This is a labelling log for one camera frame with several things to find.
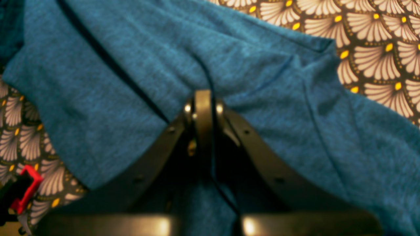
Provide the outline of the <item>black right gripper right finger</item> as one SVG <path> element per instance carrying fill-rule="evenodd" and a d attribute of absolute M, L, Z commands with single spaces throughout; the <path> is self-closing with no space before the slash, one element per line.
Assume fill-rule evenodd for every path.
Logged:
<path fill-rule="evenodd" d="M 286 164 L 210 90 L 194 93 L 201 167 L 234 193 L 240 236 L 381 236 L 368 211 L 333 196 Z"/>

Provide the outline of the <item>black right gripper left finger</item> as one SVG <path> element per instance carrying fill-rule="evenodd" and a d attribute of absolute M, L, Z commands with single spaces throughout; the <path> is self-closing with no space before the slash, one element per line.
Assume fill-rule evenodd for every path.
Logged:
<path fill-rule="evenodd" d="M 194 99 L 155 143 L 124 172 L 83 198 L 51 211 L 36 236 L 180 236 L 182 216 L 173 213 L 175 191 L 187 184 L 192 164 Z"/>

